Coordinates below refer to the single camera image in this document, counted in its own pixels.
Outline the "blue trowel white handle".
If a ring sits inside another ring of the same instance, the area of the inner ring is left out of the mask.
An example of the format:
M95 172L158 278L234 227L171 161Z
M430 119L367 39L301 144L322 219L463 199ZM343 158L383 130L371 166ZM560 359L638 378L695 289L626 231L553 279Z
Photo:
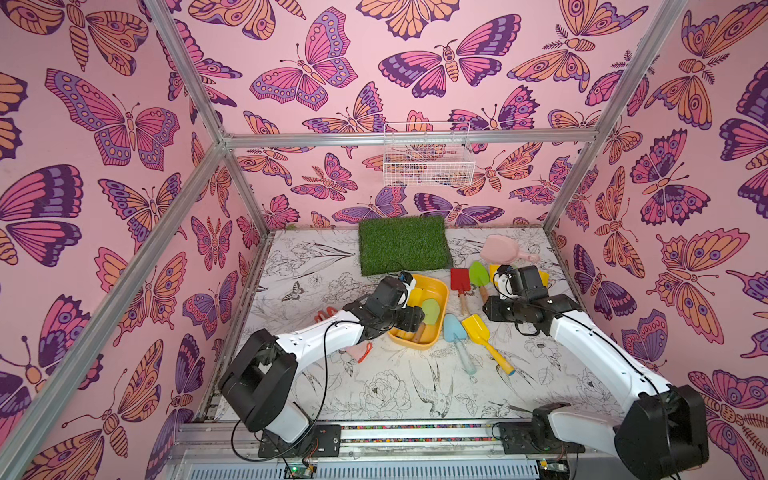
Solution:
M475 375L477 368L465 346L465 341L469 339L468 334L454 314L446 313L444 316L443 337L446 342L454 346L463 370L470 376Z

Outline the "red shovel wooden handle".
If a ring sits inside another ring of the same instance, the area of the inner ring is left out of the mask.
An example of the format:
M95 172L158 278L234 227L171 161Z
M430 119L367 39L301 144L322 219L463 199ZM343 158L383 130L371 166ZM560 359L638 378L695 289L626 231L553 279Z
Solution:
M472 290L469 270L467 268L452 268L450 272L451 290L458 296L461 314L464 317L471 315L467 294Z

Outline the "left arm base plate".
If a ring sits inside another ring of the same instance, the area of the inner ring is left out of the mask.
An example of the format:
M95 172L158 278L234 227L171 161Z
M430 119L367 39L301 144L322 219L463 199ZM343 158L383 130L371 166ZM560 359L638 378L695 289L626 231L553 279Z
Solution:
M283 441L277 434L267 431L258 450L260 459L295 457L324 458L338 457L341 447L339 424L316 424L309 432L291 443Z

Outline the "light green spade wooden handle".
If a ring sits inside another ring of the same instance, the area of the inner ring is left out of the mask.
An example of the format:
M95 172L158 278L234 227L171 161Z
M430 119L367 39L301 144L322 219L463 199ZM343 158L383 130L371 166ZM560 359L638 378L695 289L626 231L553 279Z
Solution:
M421 304L421 309L424 313L424 319L422 320L422 323L416 334L412 338L412 341L415 343L421 342L427 327L434 325L437 322L441 311L440 304L435 299L424 300Z

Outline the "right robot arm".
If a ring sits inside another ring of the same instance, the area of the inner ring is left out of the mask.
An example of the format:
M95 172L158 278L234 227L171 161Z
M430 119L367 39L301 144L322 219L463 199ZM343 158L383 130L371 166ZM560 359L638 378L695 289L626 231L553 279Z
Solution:
M703 397L675 386L605 335L566 295L549 294L534 266L500 266L483 311L492 322L529 325L565 347L608 388L624 416L581 412L555 402L534 409L531 439L580 444L619 459L637 479L663 479L710 458Z

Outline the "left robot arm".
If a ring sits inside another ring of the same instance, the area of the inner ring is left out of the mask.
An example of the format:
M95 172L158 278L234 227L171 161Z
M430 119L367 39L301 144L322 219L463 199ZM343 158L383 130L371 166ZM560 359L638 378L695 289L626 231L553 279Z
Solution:
M297 377L330 354L393 328L418 330L425 314L408 304L416 285L415 276L403 271L384 277L373 293L309 327L279 335L254 332L219 379L219 392L249 432L266 431L288 444L301 441L314 421L289 402Z

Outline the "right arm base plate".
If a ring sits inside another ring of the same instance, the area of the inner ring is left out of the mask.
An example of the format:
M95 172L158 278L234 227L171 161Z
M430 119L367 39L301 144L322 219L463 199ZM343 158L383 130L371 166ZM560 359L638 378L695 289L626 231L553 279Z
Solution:
M536 408L530 419L496 422L491 427L493 437L501 442L504 453L564 456L585 453L584 446L558 439L550 426L547 415L554 410L569 407L570 403L554 402Z

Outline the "yellow plastic storage box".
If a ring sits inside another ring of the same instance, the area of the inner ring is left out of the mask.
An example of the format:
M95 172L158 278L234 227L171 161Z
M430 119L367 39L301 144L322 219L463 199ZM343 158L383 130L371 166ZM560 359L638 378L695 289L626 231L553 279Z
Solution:
M417 328L412 328L410 326L407 328L393 328L389 331L388 336L398 345L416 350L427 350L434 346L441 337L443 319L446 313L450 291L446 284L441 280L420 274L413 274L413 276L416 280L416 287L422 288L424 291L423 301L426 299L435 299L440 304L441 311L438 320L434 325L427 327L420 343L413 342L412 338L422 322Z

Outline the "green trowel wooden handle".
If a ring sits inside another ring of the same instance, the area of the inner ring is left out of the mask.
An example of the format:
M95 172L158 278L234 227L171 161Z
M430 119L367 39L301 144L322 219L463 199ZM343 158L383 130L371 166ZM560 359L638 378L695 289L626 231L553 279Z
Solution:
M470 283L478 290L483 303L488 301L487 286L491 283L487 268L480 262L474 261L469 267Z

